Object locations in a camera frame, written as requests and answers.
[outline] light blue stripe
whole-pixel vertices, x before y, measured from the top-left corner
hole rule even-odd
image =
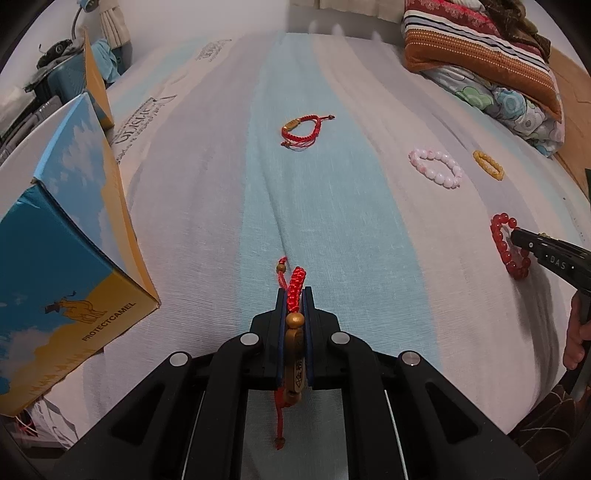
[[[150,94],[150,91],[163,82],[170,74],[179,69],[185,62],[196,56],[196,50],[207,43],[206,38],[193,38],[166,54],[154,70],[145,75],[144,79],[135,85],[130,92],[119,97],[111,105],[111,112],[115,122],[123,120],[124,115],[130,115],[139,107]]]
[[[239,248],[242,328],[273,308],[275,264],[307,270],[316,306],[374,349],[439,354],[417,256],[378,158],[323,77],[305,34],[280,35],[264,65],[246,143]],[[326,121],[303,152],[280,146],[280,127],[316,113]],[[306,122],[294,131],[306,135]]]

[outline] silver screw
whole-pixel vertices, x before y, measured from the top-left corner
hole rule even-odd
[[[418,365],[421,361],[421,356],[417,352],[404,352],[402,354],[402,361],[405,364],[414,367],[415,365]]]
[[[243,345],[249,346],[254,345],[258,342],[258,335],[256,333],[245,333],[240,337],[240,342]]]
[[[168,361],[173,367],[182,367],[189,361],[189,356],[186,353],[177,352],[172,354]]]
[[[330,339],[336,343],[337,345],[347,345],[351,337],[347,335],[345,332],[335,332],[332,334]]]

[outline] red bead bracelet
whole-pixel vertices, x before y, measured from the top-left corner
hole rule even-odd
[[[505,268],[509,272],[509,275],[515,280],[522,280],[523,278],[527,278],[530,274],[530,253],[524,248],[519,251],[522,260],[521,266],[518,267],[517,263],[513,260],[513,255],[508,251],[507,242],[504,241],[503,232],[501,231],[503,224],[507,224],[511,229],[519,228],[517,226],[517,220],[513,217],[509,218],[509,215],[506,213],[495,215],[491,220],[492,239],[495,241],[496,249],[499,251],[501,260],[505,264]]]

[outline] gold bead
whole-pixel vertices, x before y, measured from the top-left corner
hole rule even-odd
[[[300,312],[292,312],[285,317],[288,328],[300,328],[304,326],[306,319]]]

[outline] floral blanket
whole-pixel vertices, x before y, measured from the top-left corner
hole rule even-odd
[[[559,123],[522,93],[454,65],[423,70],[422,74],[505,125],[546,157],[564,144],[564,113]]]

